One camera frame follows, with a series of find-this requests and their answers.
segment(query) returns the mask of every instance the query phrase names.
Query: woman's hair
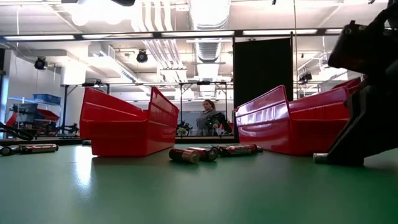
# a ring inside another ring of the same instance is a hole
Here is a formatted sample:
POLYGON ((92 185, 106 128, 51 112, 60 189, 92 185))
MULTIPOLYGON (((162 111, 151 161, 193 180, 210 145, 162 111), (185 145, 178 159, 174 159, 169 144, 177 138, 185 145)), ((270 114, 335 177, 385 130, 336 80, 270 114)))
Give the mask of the woman's hair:
POLYGON ((216 109, 216 105, 215 105, 211 100, 205 100, 205 101, 211 105, 211 107, 213 108, 213 110, 216 109))

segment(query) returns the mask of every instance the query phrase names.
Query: table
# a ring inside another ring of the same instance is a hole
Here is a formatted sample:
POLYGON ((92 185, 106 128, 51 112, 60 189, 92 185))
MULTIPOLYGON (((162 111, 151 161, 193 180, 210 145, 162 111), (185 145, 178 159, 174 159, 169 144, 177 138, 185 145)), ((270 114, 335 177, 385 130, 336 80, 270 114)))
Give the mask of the table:
POLYGON ((357 168, 271 152, 190 165, 168 151, 90 150, 0 157, 0 223, 398 223, 396 150, 357 168))

